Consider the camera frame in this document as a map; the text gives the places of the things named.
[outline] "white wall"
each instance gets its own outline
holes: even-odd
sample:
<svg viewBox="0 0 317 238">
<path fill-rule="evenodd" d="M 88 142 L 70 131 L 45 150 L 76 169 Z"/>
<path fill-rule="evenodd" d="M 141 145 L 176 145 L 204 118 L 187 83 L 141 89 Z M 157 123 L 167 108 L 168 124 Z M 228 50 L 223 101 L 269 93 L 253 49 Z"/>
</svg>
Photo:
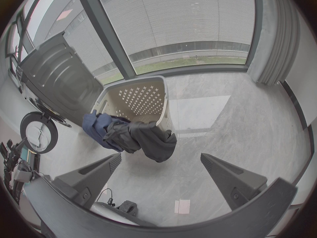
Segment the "white wall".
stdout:
<svg viewBox="0 0 317 238">
<path fill-rule="evenodd" d="M 310 125 L 317 117 L 317 44 L 304 18 L 298 14 L 299 47 L 286 82 L 303 110 L 307 125 Z"/>
<path fill-rule="evenodd" d="M 0 89 L 0 117 L 19 135 L 23 117 L 33 111 L 38 110 L 24 99 L 11 79 L 6 78 Z"/>
</svg>

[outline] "gray marble floor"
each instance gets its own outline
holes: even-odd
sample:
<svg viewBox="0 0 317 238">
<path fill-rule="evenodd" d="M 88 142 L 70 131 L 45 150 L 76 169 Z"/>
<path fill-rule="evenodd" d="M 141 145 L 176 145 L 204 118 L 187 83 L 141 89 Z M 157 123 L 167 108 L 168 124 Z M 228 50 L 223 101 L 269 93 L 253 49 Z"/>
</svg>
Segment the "gray marble floor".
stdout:
<svg viewBox="0 0 317 238">
<path fill-rule="evenodd" d="M 166 80 L 178 138 L 175 152 L 163 163 L 142 150 L 123 152 L 107 182 L 114 203 L 137 203 L 138 217 L 158 226 L 198 223 L 230 212 L 200 162 L 202 152 L 264 175 L 268 185 L 277 177 L 295 180 L 310 155 L 309 137 L 280 84 L 255 84 L 246 73 Z M 57 127 L 57 146 L 40 161 L 40 171 L 52 178 L 114 153 L 76 125 Z M 108 201 L 106 192 L 100 201 Z"/>
</svg>

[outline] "washing machine door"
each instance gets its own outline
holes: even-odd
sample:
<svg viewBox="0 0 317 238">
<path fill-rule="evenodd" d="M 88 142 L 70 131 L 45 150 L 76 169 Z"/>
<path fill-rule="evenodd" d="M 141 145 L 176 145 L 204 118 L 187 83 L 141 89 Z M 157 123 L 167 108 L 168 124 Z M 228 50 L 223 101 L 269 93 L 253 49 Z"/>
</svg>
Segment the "washing machine door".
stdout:
<svg viewBox="0 0 317 238">
<path fill-rule="evenodd" d="M 39 154 L 52 150 L 58 140 L 56 125 L 48 115 L 41 112 L 31 112 L 23 117 L 20 135 L 27 139 L 26 146 Z"/>
<path fill-rule="evenodd" d="M 21 81 L 43 103 L 79 126 L 104 89 L 69 47 L 63 32 L 34 49 L 19 67 Z"/>
</svg>

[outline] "white laundry basket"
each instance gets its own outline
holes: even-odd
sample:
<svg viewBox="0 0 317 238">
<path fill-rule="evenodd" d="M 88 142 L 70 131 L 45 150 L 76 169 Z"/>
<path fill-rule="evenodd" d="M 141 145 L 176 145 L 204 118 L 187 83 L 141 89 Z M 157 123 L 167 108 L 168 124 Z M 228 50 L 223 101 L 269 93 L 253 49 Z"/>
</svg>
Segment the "white laundry basket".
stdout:
<svg viewBox="0 0 317 238">
<path fill-rule="evenodd" d="M 173 130 L 167 84 L 164 77 L 126 80 L 105 88 L 92 111 L 124 117 L 130 121 L 156 121 L 162 131 Z"/>
</svg>

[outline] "baseboard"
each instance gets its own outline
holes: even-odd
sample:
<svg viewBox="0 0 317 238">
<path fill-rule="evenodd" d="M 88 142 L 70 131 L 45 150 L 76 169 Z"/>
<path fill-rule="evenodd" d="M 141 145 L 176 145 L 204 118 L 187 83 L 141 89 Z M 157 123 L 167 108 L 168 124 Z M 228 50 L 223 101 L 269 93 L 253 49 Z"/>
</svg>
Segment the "baseboard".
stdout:
<svg viewBox="0 0 317 238">
<path fill-rule="evenodd" d="M 293 102 L 293 105 L 297 111 L 302 128 L 306 129 L 307 122 L 306 122 L 303 110 L 302 110 L 301 106 L 299 105 L 299 102 L 298 102 L 295 94 L 293 93 L 293 91 L 291 90 L 291 88 L 289 87 L 289 85 L 287 84 L 286 81 L 284 81 L 284 82 L 280 81 L 280 84 L 283 86 L 283 88 L 287 92 L 288 96 L 290 97 L 291 101 Z"/>
</svg>

